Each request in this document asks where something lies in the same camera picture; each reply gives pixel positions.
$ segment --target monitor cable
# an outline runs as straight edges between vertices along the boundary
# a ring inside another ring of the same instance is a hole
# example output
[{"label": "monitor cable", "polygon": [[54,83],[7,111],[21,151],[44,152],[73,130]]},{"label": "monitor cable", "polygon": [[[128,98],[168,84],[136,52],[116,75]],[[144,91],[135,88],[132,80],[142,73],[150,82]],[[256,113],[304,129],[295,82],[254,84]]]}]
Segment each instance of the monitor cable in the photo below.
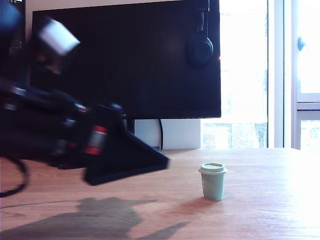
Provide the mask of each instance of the monitor cable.
[{"label": "monitor cable", "polygon": [[161,131],[161,147],[160,147],[160,149],[163,150],[164,149],[164,128],[162,126],[161,119],[159,119],[159,126],[160,126],[160,131]]}]

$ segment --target window handle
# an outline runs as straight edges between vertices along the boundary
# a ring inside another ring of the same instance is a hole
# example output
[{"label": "window handle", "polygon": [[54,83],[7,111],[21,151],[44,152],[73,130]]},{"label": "window handle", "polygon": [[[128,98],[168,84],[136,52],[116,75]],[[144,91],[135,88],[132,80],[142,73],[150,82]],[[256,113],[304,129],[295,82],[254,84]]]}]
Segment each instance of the window handle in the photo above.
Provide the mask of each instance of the window handle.
[{"label": "window handle", "polygon": [[301,52],[302,49],[304,48],[304,46],[306,46],[306,45],[307,44],[304,41],[302,41],[302,37],[300,36],[298,38],[298,49],[299,49],[299,51]]}]

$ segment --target cup lid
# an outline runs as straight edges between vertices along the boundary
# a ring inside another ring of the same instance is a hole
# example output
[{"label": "cup lid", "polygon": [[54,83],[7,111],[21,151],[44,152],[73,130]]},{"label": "cup lid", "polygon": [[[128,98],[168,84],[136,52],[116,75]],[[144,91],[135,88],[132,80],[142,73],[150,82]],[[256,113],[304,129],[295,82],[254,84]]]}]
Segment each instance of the cup lid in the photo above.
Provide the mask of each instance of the cup lid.
[{"label": "cup lid", "polygon": [[202,164],[199,172],[202,174],[218,174],[218,173],[226,173],[227,169],[225,165],[217,162],[209,162]]}]

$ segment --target wall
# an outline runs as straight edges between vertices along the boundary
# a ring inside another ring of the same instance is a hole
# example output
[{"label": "wall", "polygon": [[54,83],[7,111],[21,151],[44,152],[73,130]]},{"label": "wall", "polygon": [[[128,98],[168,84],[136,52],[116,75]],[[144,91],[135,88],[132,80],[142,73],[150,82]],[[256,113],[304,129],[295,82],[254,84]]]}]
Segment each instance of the wall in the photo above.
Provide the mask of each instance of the wall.
[{"label": "wall", "polygon": [[[36,10],[93,7],[161,0],[27,0],[26,35],[31,33],[32,12]],[[200,119],[163,120],[163,147],[165,149],[198,149],[201,145]],[[137,120],[136,136],[151,146],[160,145],[160,130],[157,120]]]}]

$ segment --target monitor stand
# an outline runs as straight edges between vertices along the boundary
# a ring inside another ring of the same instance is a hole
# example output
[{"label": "monitor stand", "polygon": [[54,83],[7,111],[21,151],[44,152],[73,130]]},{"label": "monitor stand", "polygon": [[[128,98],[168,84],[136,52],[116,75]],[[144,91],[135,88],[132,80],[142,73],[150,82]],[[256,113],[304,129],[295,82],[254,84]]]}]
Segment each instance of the monitor stand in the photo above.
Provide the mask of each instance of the monitor stand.
[{"label": "monitor stand", "polygon": [[133,135],[135,134],[135,124],[136,124],[135,119],[128,118],[126,120],[126,130]]}]

